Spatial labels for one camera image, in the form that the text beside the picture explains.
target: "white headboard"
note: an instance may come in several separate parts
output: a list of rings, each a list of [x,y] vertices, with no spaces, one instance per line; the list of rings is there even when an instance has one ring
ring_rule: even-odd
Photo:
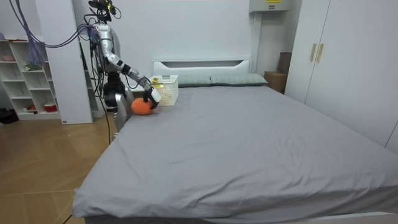
[[[214,75],[249,73],[249,59],[155,60],[153,75]]]

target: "humanoid robot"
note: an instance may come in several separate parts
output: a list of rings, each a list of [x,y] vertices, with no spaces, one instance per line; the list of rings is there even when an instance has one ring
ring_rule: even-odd
[[[116,14],[116,9],[110,0],[89,1],[89,5],[97,12],[98,23],[93,24],[93,37],[90,48],[96,51],[103,59],[100,69],[108,76],[108,82],[103,86],[105,104],[115,108],[114,122],[118,131],[131,117],[131,103],[134,97],[129,87],[125,87],[120,79],[120,73],[132,78],[144,89],[144,101],[151,100],[152,109],[156,108],[161,99],[159,92],[152,86],[152,83],[135,68],[130,67],[120,59],[120,44],[116,33],[108,25],[112,21],[111,14]]]

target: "black bag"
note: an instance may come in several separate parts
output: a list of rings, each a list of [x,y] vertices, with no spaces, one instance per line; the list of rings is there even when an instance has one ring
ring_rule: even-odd
[[[15,110],[0,108],[0,123],[11,124],[16,121],[19,121],[19,119]]]

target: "bed frame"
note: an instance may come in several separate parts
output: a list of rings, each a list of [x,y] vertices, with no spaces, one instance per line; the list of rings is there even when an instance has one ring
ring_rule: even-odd
[[[246,58],[226,60],[154,60],[153,75],[198,75],[249,73],[251,61]],[[371,212],[334,215],[294,224],[393,224],[398,214]]]

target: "white basket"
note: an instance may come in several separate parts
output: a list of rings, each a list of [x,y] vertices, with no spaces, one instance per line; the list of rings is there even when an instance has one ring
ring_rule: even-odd
[[[175,105],[178,98],[178,75],[155,75],[150,81],[162,95],[159,106]]]

